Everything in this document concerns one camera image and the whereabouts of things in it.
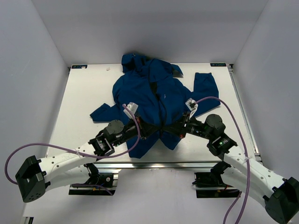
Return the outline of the blue zip jacket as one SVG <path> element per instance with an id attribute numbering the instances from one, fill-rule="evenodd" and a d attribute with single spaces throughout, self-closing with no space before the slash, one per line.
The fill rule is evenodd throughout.
<path id="1" fill-rule="evenodd" d="M 133 102 L 138 105 L 141 118 L 160 129 L 134 146 L 136 138 L 127 142 L 131 158 L 142 158 L 158 141 L 170 150 L 174 150 L 180 138 L 162 131 L 164 126 L 178 121 L 188 111 L 186 101 L 190 98 L 200 102 L 195 116 L 199 116 L 220 105 L 218 87 L 211 73 L 196 73 L 193 90 L 186 88 L 173 73 L 181 73 L 174 64 L 159 59 L 150 59 L 139 54 L 124 54 L 121 60 L 123 75 L 115 82 L 112 89 L 115 104 L 101 105 L 91 113 L 93 122 L 120 120 L 127 124 L 129 118 L 123 111 L 123 104 Z"/>

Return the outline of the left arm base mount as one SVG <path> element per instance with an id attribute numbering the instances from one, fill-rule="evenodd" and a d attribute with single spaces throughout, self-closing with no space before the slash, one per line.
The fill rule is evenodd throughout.
<path id="1" fill-rule="evenodd" d="M 95 164 L 85 164 L 87 179 L 70 185 L 69 195 L 78 196 L 113 196 L 120 170 L 99 169 Z"/>

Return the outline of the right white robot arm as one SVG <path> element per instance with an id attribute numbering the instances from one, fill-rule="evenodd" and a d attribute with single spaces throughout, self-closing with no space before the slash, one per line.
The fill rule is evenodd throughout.
<path id="1" fill-rule="evenodd" d="M 207 148 L 220 159 L 211 169 L 211 181 L 216 186 L 232 186 L 262 205 L 277 223 L 288 223 L 299 211 L 299 182 L 269 170 L 245 155 L 242 148 L 225 134 L 225 125 L 219 115 L 210 114 L 200 122 L 189 113 L 164 131 L 184 138 L 186 134 L 208 140 Z"/>

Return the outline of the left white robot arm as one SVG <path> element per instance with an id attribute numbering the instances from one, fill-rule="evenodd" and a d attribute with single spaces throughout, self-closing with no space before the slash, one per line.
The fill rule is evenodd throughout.
<path id="1" fill-rule="evenodd" d="M 23 202 L 32 202 L 46 191 L 63 185 L 79 182 L 96 185 L 99 175 L 88 168 L 88 164 L 110 156 L 115 152 L 114 147 L 134 137 L 146 139 L 156 131 L 157 126 L 141 118 L 130 120 L 126 125 L 120 120 L 113 120 L 95 138 L 76 148 L 73 153 L 64 152 L 41 159 L 28 157 L 15 175 Z"/>

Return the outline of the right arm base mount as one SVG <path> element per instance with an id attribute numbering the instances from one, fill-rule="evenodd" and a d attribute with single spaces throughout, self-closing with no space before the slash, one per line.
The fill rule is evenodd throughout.
<path id="1" fill-rule="evenodd" d="M 224 161 L 218 162 L 209 172 L 194 173 L 192 185 L 196 188 L 197 198 L 236 198 L 240 191 L 227 185 L 221 177 L 231 166 Z"/>

